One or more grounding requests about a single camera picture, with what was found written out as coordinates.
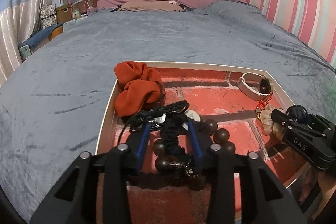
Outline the person right hand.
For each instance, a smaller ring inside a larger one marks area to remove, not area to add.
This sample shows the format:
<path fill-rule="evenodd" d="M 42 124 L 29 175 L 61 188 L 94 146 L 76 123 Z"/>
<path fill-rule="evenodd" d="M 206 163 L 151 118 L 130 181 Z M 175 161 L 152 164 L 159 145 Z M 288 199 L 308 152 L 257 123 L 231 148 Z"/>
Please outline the person right hand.
<path fill-rule="evenodd" d="M 318 172 L 314 168 L 309 168 L 303 179 L 302 192 L 299 195 L 299 202 L 306 201 L 313 191 L 313 188 L 317 186 L 317 189 L 321 191 L 322 199 L 315 212 L 312 214 L 312 219 L 316 219 L 318 215 L 325 208 L 332 195 L 335 192 L 336 180 L 333 176 L 330 176 L 326 172 Z"/>

